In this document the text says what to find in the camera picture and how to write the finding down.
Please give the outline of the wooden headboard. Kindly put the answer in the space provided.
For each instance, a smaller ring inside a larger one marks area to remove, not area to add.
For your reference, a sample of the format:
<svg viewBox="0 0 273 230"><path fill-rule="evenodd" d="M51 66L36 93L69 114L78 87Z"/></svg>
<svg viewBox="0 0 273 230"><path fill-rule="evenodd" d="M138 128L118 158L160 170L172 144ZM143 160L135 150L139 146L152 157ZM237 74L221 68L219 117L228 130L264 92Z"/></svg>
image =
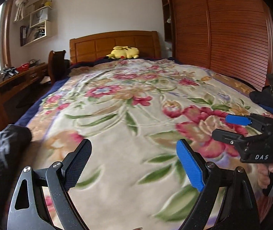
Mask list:
<svg viewBox="0 0 273 230"><path fill-rule="evenodd" d="M141 58L161 58L159 36L156 31L114 31L71 39L71 64L93 62L108 55L115 46L136 47Z"/></svg>

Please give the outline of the yellow Pikachu plush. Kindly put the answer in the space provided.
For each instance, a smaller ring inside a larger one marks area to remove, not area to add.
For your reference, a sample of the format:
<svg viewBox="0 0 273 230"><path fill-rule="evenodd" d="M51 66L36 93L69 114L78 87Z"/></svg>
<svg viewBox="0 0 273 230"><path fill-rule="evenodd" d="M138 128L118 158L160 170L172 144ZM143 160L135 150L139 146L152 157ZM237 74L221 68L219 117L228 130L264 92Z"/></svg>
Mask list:
<svg viewBox="0 0 273 230"><path fill-rule="evenodd" d="M109 59L136 59L139 57L139 49L128 46L115 46L110 54L106 55Z"/></svg>

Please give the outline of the white wall shelf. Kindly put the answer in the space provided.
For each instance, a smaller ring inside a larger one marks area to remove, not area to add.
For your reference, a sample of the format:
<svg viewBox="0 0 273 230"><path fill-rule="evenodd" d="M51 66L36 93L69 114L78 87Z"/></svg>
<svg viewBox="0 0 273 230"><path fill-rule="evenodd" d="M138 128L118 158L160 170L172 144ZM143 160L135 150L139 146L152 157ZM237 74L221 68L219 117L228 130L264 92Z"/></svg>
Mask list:
<svg viewBox="0 0 273 230"><path fill-rule="evenodd" d="M29 0L16 0L17 13L14 22L20 25L20 46L29 46L53 37L51 21L52 0L38 0L26 6Z"/></svg>

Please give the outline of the wooden louvered wardrobe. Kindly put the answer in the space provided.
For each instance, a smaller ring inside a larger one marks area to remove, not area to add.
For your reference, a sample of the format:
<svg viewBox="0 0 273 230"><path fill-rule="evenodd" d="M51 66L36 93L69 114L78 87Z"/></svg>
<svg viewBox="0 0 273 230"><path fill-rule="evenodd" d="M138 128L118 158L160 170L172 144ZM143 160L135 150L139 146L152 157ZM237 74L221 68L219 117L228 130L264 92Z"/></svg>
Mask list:
<svg viewBox="0 0 273 230"><path fill-rule="evenodd" d="M261 89L273 73L273 12L263 0L162 0L165 40L183 64Z"/></svg>

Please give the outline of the dark folded clothes pile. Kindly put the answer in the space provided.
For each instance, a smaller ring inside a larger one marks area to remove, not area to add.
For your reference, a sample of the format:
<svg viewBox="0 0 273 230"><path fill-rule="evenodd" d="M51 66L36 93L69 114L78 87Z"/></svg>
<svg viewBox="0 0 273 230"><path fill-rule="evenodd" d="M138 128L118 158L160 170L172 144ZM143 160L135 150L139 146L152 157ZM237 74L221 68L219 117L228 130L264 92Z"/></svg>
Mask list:
<svg viewBox="0 0 273 230"><path fill-rule="evenodd" d="M273 95L270 86L265 86L262 91L252 91L249 93L252 102L273 114Z"/></svg>

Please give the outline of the wooden desk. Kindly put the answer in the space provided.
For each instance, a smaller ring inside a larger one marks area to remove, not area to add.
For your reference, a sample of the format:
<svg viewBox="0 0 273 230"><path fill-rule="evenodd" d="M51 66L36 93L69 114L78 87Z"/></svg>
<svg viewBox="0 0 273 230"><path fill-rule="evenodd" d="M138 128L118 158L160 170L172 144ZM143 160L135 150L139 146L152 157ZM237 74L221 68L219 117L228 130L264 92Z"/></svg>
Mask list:
<svg viewBox="0 0 273 230"><path fill-rule="evenodd" d="M17 122L46 92L48 86L40 82L47 74L43 63L0 83L0 131Z"/></svg>

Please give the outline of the wooden chair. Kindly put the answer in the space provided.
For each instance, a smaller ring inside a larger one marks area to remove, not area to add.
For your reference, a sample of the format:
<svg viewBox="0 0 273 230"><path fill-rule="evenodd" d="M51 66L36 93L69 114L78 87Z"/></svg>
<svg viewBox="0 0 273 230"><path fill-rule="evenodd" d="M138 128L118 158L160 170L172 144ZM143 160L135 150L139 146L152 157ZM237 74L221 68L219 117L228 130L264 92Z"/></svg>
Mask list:
<svg viewBox="0 0 273 230"><path fill-rule="evenodd" d="M68 76L70 60L65 59L66 51L49 52L48 74L53 85L55 82L65 79Z"/></svg>

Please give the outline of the dark navy large jacket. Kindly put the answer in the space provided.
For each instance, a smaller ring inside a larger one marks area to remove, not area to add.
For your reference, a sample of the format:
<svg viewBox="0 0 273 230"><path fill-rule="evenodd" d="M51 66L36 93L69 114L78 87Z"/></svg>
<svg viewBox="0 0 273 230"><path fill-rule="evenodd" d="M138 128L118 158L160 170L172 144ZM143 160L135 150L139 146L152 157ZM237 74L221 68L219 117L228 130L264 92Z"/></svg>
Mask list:
<svg viewBox="0 0 273 230"><path fill-rule="evenodd" d="M8 125L0 131L0 195L9 193L23 152L31 140L27 127Z"/></svg>

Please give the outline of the red basket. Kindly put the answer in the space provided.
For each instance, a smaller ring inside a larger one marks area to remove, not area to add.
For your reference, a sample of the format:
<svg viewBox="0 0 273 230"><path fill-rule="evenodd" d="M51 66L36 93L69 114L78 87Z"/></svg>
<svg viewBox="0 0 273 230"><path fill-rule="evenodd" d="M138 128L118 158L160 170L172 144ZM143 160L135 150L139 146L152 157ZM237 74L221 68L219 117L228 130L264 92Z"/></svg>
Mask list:
<svg viewBox="0 0 273 230"><path fill-rule="evenodd" d="M29 63L25 63L25 64L21 65L20 67L17 67L16 70L19 73L22 73L22 72L28 71L29 70L29 66L30 66Z"/></svg>

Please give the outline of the floral blanket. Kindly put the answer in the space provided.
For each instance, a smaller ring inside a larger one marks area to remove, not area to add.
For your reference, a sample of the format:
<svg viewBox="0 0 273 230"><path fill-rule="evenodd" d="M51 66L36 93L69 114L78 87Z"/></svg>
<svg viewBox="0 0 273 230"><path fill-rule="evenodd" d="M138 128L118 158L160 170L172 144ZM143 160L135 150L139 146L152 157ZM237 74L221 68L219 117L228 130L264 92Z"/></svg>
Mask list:
<svg viewBox="0 0 273 230"><path fill-rule="evenodd" d="M250 88L208 69L172 60L123 60L73 69L38 103L28 122L36 169L47 168L89 139L92 153L69 195L90 229L178 229L198 191L176 154L178 140L220 168L240 166L215 129L244 136L229 114L270 113Z"/></svg>

